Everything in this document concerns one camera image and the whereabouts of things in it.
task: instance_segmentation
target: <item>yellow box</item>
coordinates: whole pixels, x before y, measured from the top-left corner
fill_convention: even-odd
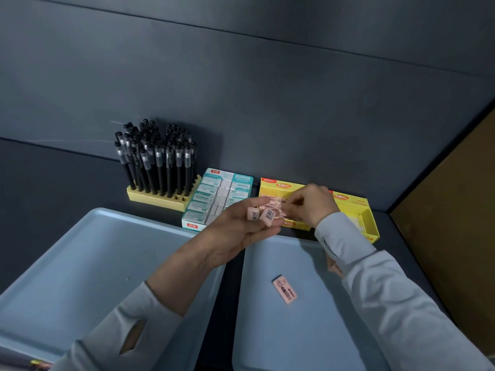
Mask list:
[[[174,191],[171,198],[167,198],[167,194],[165,196],[153,195],[152,193],[146,193],[145,191],[132,190],[130,186],[127,187],[127,195],[129,199],[134,202],[151,204],[154,206],[170,208],[176,211],[184,212],[189,204],[189,201],[193,197],[196,192],[197,187],[200,185],[201,176],[198,174],[196,177],[196,182],[193,185],[193,189],[189,193],[189,196],[184,196],[184,192],[182,195],[177,194],[177,190]]]
[[[304,187],[299,183],[286,182],[281,180],[272,180],[261,178],[258,196],[269,196],[274,201],[271,206],[276,206],[276,198],[288,198],[294,191]],[[368,200],[358,196],[343,194],[329,190],[335,198],[339,209],[344,212],[351,221],[361,230],[361,233],[371,242],[374,243],[380,238],[380,233],[376,227],[373,212],[369,207]],[[295,221],[290,218],[285,219],[283,226],[292,227],[301,230],[310,230],[311,227],[301,221]]]

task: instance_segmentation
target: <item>brown panel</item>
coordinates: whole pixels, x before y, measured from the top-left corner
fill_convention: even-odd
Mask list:
[[[461,331],[495,354],[495,111],[392,218]]]

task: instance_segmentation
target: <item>dark tabletop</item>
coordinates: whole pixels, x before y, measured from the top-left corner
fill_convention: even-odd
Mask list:
[[[96,207],[181,226],[182,213],[127,198],[120,163],[0,139],[0,290],[3,292],[65,232]],[[374,212],[385,249],[405,274],[444,311],[423,271],[391,218]],[[281,235],[315,239],[313,231],[282,228]],[[225,267],[197,369],[232,369],[232,346],[244,254]]]

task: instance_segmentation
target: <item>wall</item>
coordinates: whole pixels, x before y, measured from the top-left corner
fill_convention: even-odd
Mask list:
[[[453,320],[495,355],[495,111],[392,212]]]
[[[114,157],[161,117],[386,210],[495,95],[492,0],[55,1],[0,0],[0,137]]]

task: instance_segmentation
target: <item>pen holder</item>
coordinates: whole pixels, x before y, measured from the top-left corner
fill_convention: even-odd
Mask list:
[[[193,188],[191,189],[189,196],[184,196],[183,193],[179,195],[177,194],[177,190],[175,190],[174,193],[172,194],[172,197],[167,198],[166,193],[165,196],[160,196],[158,194],[153,195],[150,192],[146,193],[144,190],[138,191],[137,188],[136,190],[132,190],[130,186],[127,187],[127,195],[129,196],[129,199],[134,202],[141,202],[141,203],[151,204],[153,206],[170,208],[172,210],[184,212],[187,208],[187,205],[189,204],[189,201],[194,196],[197,187],[200,185],[200,182],[201,182],[201,176],[198,174],[196,176],[196,182],[193,185]]]

